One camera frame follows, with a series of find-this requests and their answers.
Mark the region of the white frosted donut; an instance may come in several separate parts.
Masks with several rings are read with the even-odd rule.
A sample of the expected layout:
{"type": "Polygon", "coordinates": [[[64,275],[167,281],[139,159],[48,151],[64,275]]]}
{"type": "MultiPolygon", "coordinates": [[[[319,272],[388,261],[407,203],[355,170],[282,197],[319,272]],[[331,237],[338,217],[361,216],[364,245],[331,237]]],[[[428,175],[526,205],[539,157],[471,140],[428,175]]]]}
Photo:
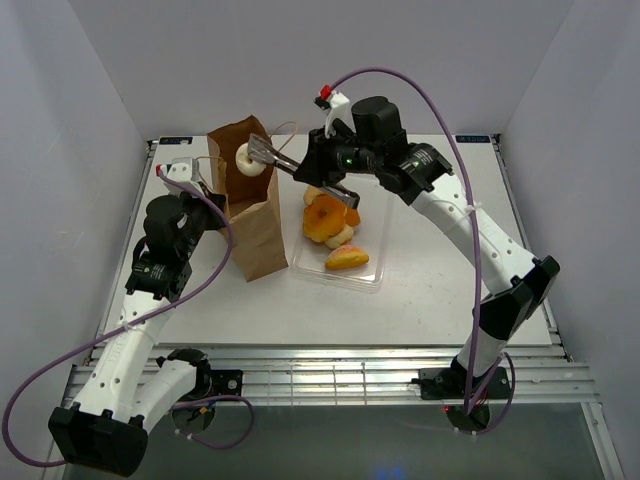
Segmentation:
{"type": "Polygon", "coordinates": [[[249,156],[248,143],[241,144],[235,154],[236,167],[246,177],[257,177],[266,168],[264,164],[254,161],[249,156]]]}

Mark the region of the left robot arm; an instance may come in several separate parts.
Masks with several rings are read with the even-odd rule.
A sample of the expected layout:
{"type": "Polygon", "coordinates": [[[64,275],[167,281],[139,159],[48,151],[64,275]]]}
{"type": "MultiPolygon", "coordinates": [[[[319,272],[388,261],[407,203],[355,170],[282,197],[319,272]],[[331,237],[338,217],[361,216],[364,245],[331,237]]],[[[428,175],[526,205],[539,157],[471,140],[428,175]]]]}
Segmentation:
{"type": "Polygon", "coordinates": [[[179,399],[201,399],[212,387],[203,353],[174,351],[160,369],[140,381],[159,335],[192,273],[189,263],[206,231],[224,223],[211,209],[221,195],[207,200],[188,193],[163,195],[146,207],[144,236],[125,284],[118,326],[90,379],[68,408],[53,410],[48,428],[63,458],[123,477],[132,475],[144,457],[148,436],[179,399]]]}

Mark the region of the metal serving tongs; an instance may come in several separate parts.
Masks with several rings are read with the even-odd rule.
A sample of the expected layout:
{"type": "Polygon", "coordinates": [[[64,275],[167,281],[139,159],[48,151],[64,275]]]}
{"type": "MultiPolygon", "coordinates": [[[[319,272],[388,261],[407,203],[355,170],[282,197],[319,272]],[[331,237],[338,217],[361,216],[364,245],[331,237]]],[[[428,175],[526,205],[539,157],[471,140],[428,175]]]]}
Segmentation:
{"type": "MultiPolygon", "coordinates": [[[[299,166],[298,162],[284,155],[273,147],[265,138],[256,134],[251,134],[247,143],[250,158],[264,164],[266,167],[273,166],[276,169],[282,170],[293,176],[295,170],[299,166]]],[[[360,196],[356,192],[351,192],[352,196],[350,198],[334,198],[341,201],[349,208],[357,209],[360,202],[360,196]]]]}

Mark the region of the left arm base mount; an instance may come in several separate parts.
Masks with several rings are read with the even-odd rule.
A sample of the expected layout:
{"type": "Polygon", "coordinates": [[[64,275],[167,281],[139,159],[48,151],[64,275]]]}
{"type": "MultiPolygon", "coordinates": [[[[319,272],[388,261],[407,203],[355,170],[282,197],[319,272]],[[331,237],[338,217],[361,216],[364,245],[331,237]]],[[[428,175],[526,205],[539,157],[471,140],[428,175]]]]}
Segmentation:
{"type": "MultiPolygon", "coordinates": [[[[179,403],[202,400],[210,396],[240,396],[244,372],[242,370],[212,370],[205,384],[180,398],[179,403]]],[[[188,434],[205,431],[216,415],[212,401],[201,402],[186,409],[172,410],[171,418],[175,427],[188,434]]]]}

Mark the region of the brown paper bag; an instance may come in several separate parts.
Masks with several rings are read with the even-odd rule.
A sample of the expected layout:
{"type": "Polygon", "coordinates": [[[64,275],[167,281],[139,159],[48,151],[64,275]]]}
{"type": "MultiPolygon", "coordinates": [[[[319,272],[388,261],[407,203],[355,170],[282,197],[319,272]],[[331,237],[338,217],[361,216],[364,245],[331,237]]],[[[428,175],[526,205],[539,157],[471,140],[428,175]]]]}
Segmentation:
{"type": "Polygon", "coordinates": [[[232,260],[248,282],[288,267],[277,173],[269,166],[247,177],[236,166],[237,150],[252,134],[268,138],[253,115],[207,134],[213,190],[226,197],[224,213],[232,227],[232,260]]]}

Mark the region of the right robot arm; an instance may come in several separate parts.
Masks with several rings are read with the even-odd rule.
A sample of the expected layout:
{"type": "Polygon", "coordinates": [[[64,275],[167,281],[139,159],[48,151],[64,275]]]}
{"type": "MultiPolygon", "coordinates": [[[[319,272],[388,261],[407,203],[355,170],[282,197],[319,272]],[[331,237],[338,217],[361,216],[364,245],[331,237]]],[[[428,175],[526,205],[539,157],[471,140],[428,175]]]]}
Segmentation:
{"type": "Polygon", "coordinates": [[[473,201],[464,166],[452,166],[429,143],[409,141],[398,108],[386,97],[351,103],[326,89],[314,102],[325,123],[309,132],[293,175],[313,193],[303,213],[304,235],[331,249],[327,269],[363,264],[363,252],[350,243],[357,196],[340,184],[349,174],[373,175],[434,224],[476,275],[472,331],[441,377],[444,387],[476,396],[508,341],[545,300],[559,263],[519,246],[473,201]]]}

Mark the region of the small tan bread roll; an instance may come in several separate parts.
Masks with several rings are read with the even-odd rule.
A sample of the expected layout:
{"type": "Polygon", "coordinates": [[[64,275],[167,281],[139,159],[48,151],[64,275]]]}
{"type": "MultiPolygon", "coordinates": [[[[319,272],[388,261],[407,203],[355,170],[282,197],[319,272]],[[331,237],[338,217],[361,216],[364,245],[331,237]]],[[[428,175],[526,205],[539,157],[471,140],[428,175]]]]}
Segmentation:
{"type": "Polygon", "coordinates": [[[332,236],[328,240],[326,240],[325,245],[331,250],[335,250],[349,243],[352,240],[353,236],[353,228],[349,224],[346,224],[337,235],[332,236]]]}

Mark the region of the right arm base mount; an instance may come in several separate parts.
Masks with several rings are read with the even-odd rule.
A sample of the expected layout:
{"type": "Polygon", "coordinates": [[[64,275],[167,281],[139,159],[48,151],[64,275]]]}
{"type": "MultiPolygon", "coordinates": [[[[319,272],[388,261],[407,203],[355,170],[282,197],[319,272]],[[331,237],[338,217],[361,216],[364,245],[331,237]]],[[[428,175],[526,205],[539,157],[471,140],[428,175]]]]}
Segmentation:
{"type": "MultiPolygon", "coordinates": [[[[489,400],[509,400],[512,398],[512,386],[503,367],[498,367],[483,389],[480,388],[484,378],[472,381],[471,398],[479,392],[479,398],[473,402],[469,414],[463,404],[444,406],[448,421],[454,428],[468,434],[478,434],[489,428],[491,413],[489,400]]],[[[465,398],[466,376],[453,368],[423,368],[410,383],[419,388],[422,400],[461,400],[465,398]]]]}

